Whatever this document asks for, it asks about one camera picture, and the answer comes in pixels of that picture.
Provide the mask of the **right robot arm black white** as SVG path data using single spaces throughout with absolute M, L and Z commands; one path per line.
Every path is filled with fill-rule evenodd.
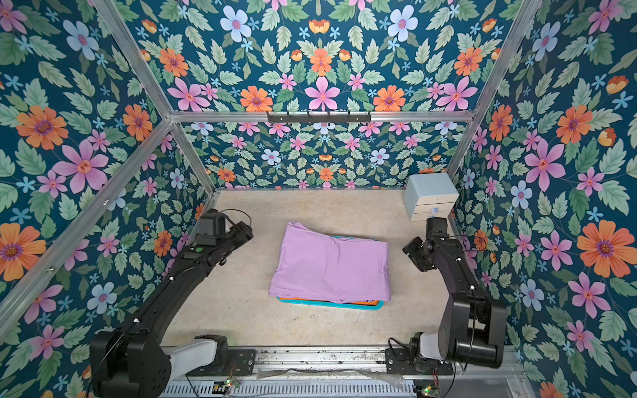
M 479 286 L 467 261 L 470 250 L 448 233 L 447 220 L 428 219 L 426 238 L 415 237 L 402 251 L 420 272 L 439 271 L 448 292 L 437 332 L 416 333 L 408 346 L 410 358 L 499 368 L 507 310 Z

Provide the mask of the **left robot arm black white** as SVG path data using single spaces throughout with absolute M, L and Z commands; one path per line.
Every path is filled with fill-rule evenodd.
M 98 397 L 159 397 L 172 380 L 199 368 L 228 370 L 224 336 L 201 335 L 169 349 L 161 343 L 195 288 L 252 237 L 250 222 L 234 222 L 217 209 L 201 216 L 194 240 L 179 251 L 149 298 L 119 328 L 100 332 L 91 341 L 86 391 Z

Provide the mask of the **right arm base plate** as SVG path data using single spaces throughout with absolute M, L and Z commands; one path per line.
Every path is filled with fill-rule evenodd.
M 441 360 L 415 356 L 404 348 L 386 348 L 384 351 L 386 372 L 401 376 L 453 376 L 454 366 Z

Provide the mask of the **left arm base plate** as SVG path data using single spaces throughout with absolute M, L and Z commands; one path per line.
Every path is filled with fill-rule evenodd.
M 227 349 L 219 354 L 222 376 L 250 376 L 255 366 L 255 349 Z

